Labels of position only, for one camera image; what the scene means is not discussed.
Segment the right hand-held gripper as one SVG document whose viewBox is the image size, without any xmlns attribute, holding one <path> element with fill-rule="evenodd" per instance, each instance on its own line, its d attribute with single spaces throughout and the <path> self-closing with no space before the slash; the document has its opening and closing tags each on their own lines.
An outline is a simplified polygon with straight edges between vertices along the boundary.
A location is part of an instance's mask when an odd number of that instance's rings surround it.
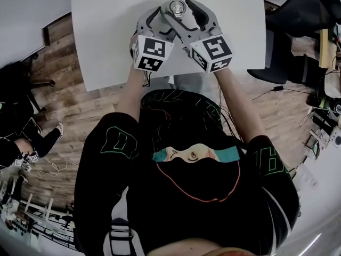
<svg viewBox="0 0 341 256">
<path fill-rule="evenodd" d="M 187 27 L 168 7 L 161 7 L 161 15 L 174 33 L 183 41 L 192 58 L 205 73 L 214 73 L 225 69 L 232 60 L 232 50 L 228 46 L 228 37 L 222 33 L 215 13 L 202 3 L 185 0 L 192 15 L 203 31 Z"/>
</svg>

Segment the person's black printed t-shirt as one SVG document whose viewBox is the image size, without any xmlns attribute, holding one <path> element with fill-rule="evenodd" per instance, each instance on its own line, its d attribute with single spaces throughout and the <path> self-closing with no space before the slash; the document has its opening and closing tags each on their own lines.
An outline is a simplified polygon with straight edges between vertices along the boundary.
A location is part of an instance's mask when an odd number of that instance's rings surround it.
<svg viewBox="0 0 341 256">
<path fill-rule="evenodd" d="M 149 92 L 138 122 L 109 113 L 85 140 L 74 220 L 86 256 L 141 255 L 188 238 L 266 255 L 298 213 L 271 140 L 260 135 L 241 149 L 203 95 Z"/>
</svg>

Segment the small metal cup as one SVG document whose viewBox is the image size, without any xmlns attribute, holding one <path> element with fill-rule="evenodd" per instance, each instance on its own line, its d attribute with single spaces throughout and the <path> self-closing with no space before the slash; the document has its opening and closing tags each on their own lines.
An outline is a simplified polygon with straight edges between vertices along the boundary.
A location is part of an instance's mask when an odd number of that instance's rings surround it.
<svg viewBox="0 0 341 256">
<path fill-rule="evenodd" d="M 186 12 L 186 4 L 183 0 L 171 0 L 169 10 L 176 18 L 180 19 Z"/>
</svg>

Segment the white frame work table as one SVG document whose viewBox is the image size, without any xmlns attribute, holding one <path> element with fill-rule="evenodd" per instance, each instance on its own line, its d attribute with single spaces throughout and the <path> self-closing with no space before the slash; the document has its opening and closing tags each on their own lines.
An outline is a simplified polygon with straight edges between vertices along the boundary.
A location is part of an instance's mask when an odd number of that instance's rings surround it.
<svg viewBox="0 0 341 256">
<path fill-rule="evenodd" d="M 44 237 L 58 245 L 77 251 L 74 240 L 74 221 L 69 212 L 63 213 L 51 209 L 53 199 L 47 207 L 41 207 L 30 201 L 20 201 L 19 211 L 24 219 L 14 217 L 13 231 L 25 237 L 28 234 L 37 239 Z"/>
</svg>

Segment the yellow wooden desk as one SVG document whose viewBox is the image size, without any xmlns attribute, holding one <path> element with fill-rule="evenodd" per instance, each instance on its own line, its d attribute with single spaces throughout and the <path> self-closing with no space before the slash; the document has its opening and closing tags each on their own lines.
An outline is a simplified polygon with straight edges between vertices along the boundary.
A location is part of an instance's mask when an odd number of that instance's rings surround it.
<svg viewBox="0 0 341 256">
<path fill-rule="evenodd" d="M 320 30 L 320 57 L 319 66 L 329 69 L 335 68 L 336 45 L 329 40 L 329 30 Z"/>
</svg>

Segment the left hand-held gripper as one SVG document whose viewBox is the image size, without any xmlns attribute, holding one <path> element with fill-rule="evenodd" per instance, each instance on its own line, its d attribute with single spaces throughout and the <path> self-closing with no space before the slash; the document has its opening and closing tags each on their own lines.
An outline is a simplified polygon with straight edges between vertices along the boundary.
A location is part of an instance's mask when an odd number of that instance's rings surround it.
<svg viewBox="0 0 341 256">
<path fill-rule="evenodd" d="M 173 50 L 176 32 L 171 27 L 166 32 L 154 32 L 150 26 L 160 8 L 158 6 L 147 10 L 137 21 L 135 33 L 138 37 L 133 58 L 135 69 L 158 72 Z"/>
</svg>

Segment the person's left hand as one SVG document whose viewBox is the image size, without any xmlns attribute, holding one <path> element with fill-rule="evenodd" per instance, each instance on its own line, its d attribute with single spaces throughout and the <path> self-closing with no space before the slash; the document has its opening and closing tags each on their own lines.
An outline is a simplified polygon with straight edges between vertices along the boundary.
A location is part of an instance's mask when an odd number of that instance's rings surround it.
<svg viewBox="0 0 341 256">
<path fill-rule="evenodd" d="M 134 47 L 135 47 L 135 44 L 136 44 L 136 41 L 137 41 L 137 37 L 138 37 L 138 34 L 135 33 L 131 39 L 130 39 L 130 43 L 129 43 L 129 52 L 130 52 L 130 55 L 131 55 L 131 58 L 133 59 L 134 58 Z"/>
</svg>

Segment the person's right forearm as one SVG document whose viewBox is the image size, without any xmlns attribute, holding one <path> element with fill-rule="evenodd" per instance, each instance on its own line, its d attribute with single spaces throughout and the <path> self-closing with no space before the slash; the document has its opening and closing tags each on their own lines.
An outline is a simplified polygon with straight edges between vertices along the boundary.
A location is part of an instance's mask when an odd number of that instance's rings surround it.
<svg viewBox="0 0 341 256">
<path fill-rule="evenodd" d="M 237 81 L 229 68 L 214 72 L 223 93 L 227 108 L 232 116 L 236 130 L 245 144 L 257 136 L 265 134 L 256 107 Z"/>
</svg>

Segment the person's left forearm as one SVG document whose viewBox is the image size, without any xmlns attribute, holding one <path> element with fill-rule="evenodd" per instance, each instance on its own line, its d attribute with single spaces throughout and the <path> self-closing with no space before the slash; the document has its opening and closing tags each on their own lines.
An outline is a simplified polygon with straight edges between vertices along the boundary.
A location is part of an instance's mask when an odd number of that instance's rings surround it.
<svg viewBox="0 0 341 256">
<path fill-rule="evenodd" d="M 144 72 L 131 66 L 116 112 L 128 114 L 137 122 L 139 121 L 144 82 Z"/>
</svg>

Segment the green metal bottle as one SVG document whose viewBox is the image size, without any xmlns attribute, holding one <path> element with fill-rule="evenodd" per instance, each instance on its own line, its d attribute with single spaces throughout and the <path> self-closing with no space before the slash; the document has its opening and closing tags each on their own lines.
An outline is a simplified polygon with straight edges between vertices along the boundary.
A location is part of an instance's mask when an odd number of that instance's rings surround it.
<svg viewBox="0 0 341 256">
<path fill-rule="evenodd" d="M 159 15 L 157 23 L 160 31 L 168 31 L 171 28 L 162 14 Z"/>
</svg>

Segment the black mesh office chair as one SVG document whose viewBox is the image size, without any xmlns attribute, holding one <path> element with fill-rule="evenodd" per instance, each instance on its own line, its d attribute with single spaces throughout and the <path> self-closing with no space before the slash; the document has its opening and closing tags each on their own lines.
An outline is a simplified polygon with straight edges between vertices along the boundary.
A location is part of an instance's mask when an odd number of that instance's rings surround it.
<svg viewBox="0 0 341 256">
<path fill-rule="evenodd" d="M 286 0 L 280 7 L 266 12 L 265 22 L 265 67 L 250 69 L 248 73 L 274 84 L 290 81 L 316 87 L 326 69 L 311 57 L 293 55 L 292 40 L 341 25 L 341 0 Z"/>
</svg>

